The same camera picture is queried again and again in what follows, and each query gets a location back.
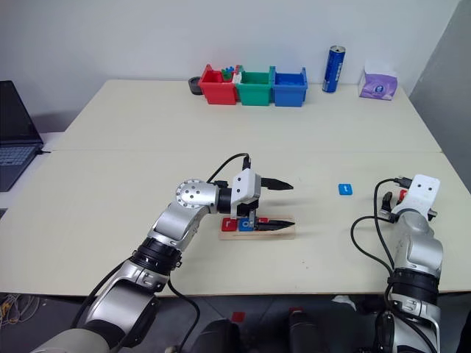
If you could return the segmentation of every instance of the laptop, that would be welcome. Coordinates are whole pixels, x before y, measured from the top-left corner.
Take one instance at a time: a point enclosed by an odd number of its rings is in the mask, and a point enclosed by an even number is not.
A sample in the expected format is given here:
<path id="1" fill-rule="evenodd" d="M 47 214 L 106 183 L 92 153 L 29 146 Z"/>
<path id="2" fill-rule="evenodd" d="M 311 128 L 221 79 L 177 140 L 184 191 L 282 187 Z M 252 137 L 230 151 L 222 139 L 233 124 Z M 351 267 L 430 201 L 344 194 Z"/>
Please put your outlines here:
<path id="1" fill-rule="evenodd" d="M 15 184 L 42 147 L 13 82 L 0 81 L 0 192 Z"/>

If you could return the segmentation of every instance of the laptop keyboard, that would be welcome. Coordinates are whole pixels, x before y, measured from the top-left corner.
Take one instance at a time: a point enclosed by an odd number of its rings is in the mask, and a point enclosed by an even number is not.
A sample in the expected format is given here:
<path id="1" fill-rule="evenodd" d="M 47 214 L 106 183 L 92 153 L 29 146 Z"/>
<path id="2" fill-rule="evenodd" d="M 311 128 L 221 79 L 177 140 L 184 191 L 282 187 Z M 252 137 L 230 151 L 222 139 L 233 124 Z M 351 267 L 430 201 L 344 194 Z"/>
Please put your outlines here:
<path id="1" fill-rule="evenodd" d="M 0 148 L 0 166 L 21 165 L 34 149 L 34 146 L 2 147 Z"/>

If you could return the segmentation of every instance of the plastic bin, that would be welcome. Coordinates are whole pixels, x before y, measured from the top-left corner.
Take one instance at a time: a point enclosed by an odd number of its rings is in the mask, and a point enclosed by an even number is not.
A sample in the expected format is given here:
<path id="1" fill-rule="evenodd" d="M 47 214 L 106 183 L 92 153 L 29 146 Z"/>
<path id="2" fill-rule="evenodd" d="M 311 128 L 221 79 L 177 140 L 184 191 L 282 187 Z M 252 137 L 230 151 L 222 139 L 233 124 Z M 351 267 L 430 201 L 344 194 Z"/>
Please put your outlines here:
<path id="1" fill-rule="evenodd" d="M 274 66 L 270 66 L 269 72 L 247 72 L 240 68 L 233 81 L 237 82 L 238 96 L 243 105 L 270 104 L 274 72 Z"/>
<path id="2" fill-rule="evenodd" d="M 273 72 L 273 96 L 277 107 L 301 107 L 306 99 L 308 80 L 306 69 L 300 74 L 280 74 Z"/>
<path id="3" fill-rule="evenodd" d="M 208 104 L 235 104 L 237 103 L 237 89 L 232 83 L 233 73 L 231 79 L 224 81 L 221 71 L 216 71 L 207 64 L 201 79 L 199 79 L 199 86 Z"/>

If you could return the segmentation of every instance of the red object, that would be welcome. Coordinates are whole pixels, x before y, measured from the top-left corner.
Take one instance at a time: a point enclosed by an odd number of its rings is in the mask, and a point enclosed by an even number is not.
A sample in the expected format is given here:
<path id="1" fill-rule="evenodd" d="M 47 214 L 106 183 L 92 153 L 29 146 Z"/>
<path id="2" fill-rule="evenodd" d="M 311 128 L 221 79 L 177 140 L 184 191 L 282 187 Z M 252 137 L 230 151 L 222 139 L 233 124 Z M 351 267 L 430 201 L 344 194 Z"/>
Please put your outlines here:
<path id="1" fill-rule="evenodd" d="M 208 100 L 208 104 L 237 103 L 237 88 L 232 82 L 225 82 L 221 71 L 215 71 L 207 64 L 198 86 Z"/>
<path id="2" fill-rule="evenodd" d="M 407 194 L 407 190 L 406 189 L 402 189 L 400 192 L 399 192 L 399 202 L 402 202 L 404 200 L 404 198 L 406 197 L 406 194 Z"/>
<path id="3" fill-rule="evenodd" d="M 243 311 L 235 311 L 233 317 L 230 319 L 232 322 L 242 322 L 245 319 L 245 313 Z"/>
<path id="4" fill-rule="evenodd" d="M 222 219 L 221 231 L 235 232 L 236 230 L 237 230 L 237 219 L 231 219 L 229 217 Z"/>
<path id="5" fill-rule="evenodd" d="M 289 313 L 291 314 L 294 311 L 302 311 L 302 307 L 290 307 Z"/>

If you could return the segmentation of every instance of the green bin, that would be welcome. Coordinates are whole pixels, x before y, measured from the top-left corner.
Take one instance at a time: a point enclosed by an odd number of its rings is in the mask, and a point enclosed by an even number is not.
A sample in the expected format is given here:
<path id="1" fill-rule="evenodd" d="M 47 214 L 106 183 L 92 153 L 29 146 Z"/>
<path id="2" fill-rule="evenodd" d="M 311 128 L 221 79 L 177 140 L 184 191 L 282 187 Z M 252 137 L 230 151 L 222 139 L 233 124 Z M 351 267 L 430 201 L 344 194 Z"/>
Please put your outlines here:
<path id="1" fill-rule="evenodd" d="M 239 71 L 236 83 L 238 96 L 243 105 L 270 105 L 275 67 L 270 66 L 269 72 Z"/>

